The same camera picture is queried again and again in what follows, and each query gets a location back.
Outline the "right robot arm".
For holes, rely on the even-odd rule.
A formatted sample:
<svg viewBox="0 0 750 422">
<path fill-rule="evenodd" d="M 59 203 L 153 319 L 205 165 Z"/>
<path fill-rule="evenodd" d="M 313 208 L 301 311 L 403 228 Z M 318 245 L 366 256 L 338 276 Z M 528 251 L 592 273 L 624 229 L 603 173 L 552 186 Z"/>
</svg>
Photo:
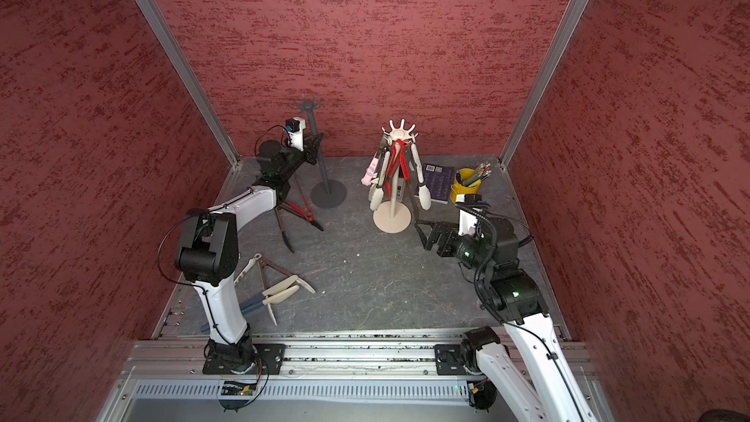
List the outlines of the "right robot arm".
<svg viewBox="0 0 750 422">
<path fill-rule="evenodd" d="M 455 205 L 459 221 L 429 223 L 429 232 L 419 234 L 422 245 L 472 273 L 482 308 L 503 326 L 525 365 L 516 367 L 491 327 L 466 332 L 458 361 L 483 378 L 470 398 L 472 406 L 488 409 L 502 398 L 520 421 L 595 420 L 543 295 L 520 266 L 519 251 L 533 237 L 518 238 L 511 218 L 491 212 L 479 195 L 459 197 Z"/>
</svg>

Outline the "pink handled tweezers tongs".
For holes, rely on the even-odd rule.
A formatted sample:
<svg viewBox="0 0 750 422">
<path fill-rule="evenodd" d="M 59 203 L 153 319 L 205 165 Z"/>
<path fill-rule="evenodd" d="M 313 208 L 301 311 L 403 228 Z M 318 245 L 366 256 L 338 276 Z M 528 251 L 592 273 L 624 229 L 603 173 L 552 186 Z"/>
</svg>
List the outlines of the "pink handled tweezers tongs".
<svg viewBox="0 0 750 422">
<path fill-rule="evenodd" d="M 372 180 L 377 175 L 378 164 L 387 146 L 388 146 L 387 136 L 384 135 L 380 140 L 377 152 L 375 152 L 373 158 L 371 159 L 371 162 L 369 163 L 369 166 L 367 167 L 367 170 L 365 171 L 364 176 L 361 178 L 361 183 L 364 186 L 369 187 L 372 184 Z"/>
</svg>

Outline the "red looped long steel tongs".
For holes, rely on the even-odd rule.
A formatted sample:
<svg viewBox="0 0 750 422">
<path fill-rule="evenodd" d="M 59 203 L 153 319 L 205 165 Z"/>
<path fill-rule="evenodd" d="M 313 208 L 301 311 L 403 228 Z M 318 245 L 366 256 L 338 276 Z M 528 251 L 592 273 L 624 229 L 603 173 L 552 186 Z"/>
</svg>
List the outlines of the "red looped long steel tongs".
<svg viewBox="0 0 750 422">
<path fill-rule="evenodd" d="M 400 191 L 400 174 L 401 173 L 402 172 L 400 171 L 400 169 L 396 170 L 396 174 L 394 175 L 392 179 L 393 190 L 390 196 L 388 220 L 389 220 L 389 227 L 393 234 L 395 234 L 396 232 L 404 231 L 411 222 L 410 210 L 405 206 L 403 202 L 398 200 L 398 192 Z"/>
</svg>

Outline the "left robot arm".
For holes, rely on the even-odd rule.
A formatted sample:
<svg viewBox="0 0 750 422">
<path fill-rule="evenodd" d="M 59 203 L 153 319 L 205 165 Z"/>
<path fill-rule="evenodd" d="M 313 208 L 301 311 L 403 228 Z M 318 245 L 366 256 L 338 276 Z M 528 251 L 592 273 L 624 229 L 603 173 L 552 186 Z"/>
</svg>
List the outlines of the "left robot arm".
<svg viewBox="0 0 750 422">
<path fill-rule="evenodd" d="M 209 325 L 203 372 L 220 369 L 247 374 L 260 359 L 250 326 L 240 310 L 234 272 L 238 267 L 238 233 L 257 217 L 285 201 L 290 180 L 305 163 L 318 163 L 324 134 L 290 135 L 286 146 L 261 146 L 261 175 L 244 193 L 208 209 L 191 209 L 181 226 L 175 267 L 198 294 Z"/>
</svg>

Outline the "scalloped steel serving tongs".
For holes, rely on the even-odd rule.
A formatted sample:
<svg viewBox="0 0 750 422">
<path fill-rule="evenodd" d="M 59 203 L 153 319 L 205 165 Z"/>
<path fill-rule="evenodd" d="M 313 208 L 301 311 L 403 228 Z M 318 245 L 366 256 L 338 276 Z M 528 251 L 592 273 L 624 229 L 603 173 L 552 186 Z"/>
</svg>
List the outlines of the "scalloped steel serving tongs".
<svg viewBox="0 0 750 422">
<path fill-rule="evenodd" d="M 370 197 L 370 210 L 375 212 L 383 202 L 385 196 L 385 180 L 388 172 L 389 164 L 391 162 L 391 150 L 384 148 L 382 156 L 379 161 L 379 171 L 377 177 L 374 179 L 374 184 L 371 186 L 371 197 Z"/>
</svg>

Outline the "small red silicone tongs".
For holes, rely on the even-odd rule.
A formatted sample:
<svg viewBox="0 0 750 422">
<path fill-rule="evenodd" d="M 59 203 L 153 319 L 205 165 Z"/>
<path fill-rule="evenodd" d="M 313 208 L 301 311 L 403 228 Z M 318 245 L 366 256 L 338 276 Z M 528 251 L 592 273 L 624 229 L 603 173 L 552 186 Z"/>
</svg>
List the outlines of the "small red silicone tongs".
<svg viewBox="0 0 750 422">
<path fill-rule="evenodd" d="M 396 174 L 396 170 L 400 169 L 404 174 L 404 179 L 408 179 L 408 162 L 406 161 L 405 151 L 409 148 L 408 142 L 402 140 L 395 140 L 392 143 L 391 150 L 389 152 L 389 161 L 385 163 L 386 172 L 384 180 L 384 194 L 386 197 L 390 197 L 393 190 L 392 179 Z"/>
</svg>

